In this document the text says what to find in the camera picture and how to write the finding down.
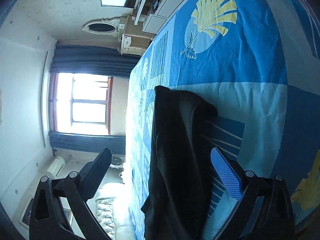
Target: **blue bedspread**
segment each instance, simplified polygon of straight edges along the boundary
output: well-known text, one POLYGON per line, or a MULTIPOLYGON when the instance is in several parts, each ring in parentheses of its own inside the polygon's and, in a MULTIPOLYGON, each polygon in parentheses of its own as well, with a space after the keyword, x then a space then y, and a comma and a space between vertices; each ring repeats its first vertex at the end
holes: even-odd
MULTIPOLYGON (((218 118, 203 124, 208 147, 219 146, 258 176, 283 175, 296 224, 316 208, 319 30, 306 0, 188 0, 174 14, 130 76, 125 172, 138 240, 156 85, 192 91, 216 106, 218 118)), ((212 238, 234 204, 216 178, 204 239, 212 238)))

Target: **leaf pattern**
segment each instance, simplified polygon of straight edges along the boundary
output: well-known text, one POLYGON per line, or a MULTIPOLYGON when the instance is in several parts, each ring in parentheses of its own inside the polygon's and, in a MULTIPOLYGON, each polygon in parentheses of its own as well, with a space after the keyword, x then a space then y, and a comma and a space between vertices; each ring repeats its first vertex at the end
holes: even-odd
POLYGON ((190 48, 187 48, 186 50, 186 55, 188 58, 196 58, 196 52, 195 52, 195 49, 190 47, 190 48))
POLYGON ((230 0, 220 6, 225 0, 199 0, 197 9, 191 17, 195 18, 194 23, 197 25, 199 32, 207 33, 211 38, 215 36, 216 31, 223 36, 227 34, 228 29, 222 24, 224 22, 236 23, 237 13, 229 11, 236 10, 235 0, 230 0))
POLYGON ((302 210, 317 207, 320 203, 320 150, 307 179, 302 179, 296 192, 291 196, 291 203, 298 202, 302 210))
POLYGON ((191 45, 193 42, 193 33, 191 32, 190 34, 190 39, 189 39, 189 45, 191 45))

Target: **dark blue curtain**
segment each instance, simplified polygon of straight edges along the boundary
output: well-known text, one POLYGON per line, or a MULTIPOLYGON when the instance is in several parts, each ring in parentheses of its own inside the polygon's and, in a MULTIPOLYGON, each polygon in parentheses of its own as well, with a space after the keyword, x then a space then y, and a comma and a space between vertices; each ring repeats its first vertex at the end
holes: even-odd
POLYGON ((57 45, 51 73, 86 73, 129 78, 140 56, 121 55, 116 49, 94 46, 57 45))
POLYGON ((98 153, 103 147, 108 147, 112 154, 125 154, 125 136, 50 132, 49 138, 54 148, 98 153))

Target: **white wall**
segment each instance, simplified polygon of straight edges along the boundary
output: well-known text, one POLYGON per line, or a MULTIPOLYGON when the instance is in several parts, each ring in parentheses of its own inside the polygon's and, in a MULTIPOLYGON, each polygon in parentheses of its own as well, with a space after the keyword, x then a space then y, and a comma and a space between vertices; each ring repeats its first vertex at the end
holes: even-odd
POLYGON ((0 201, 10 218, 38 170, 53 157, 48 139, 47 96, 41 111, 41 85, 45 64, 46 95, 55 43, 17 6, 0 29, 0 201))
POLYGON ((67 150, 67 149, 59 149, 55 148, 55 155, 61 156, 66 163, 68 163, 71 159, 82 159, 89 161, 93 161, 99 153, 91 153, 91 152, 82 152, 82 151, 74 151, 74 150, 67 150))
POLYGON ((111 135, 125 135, 125 116, 127 113, 129 79, 113 78, 111 96, 111 135))

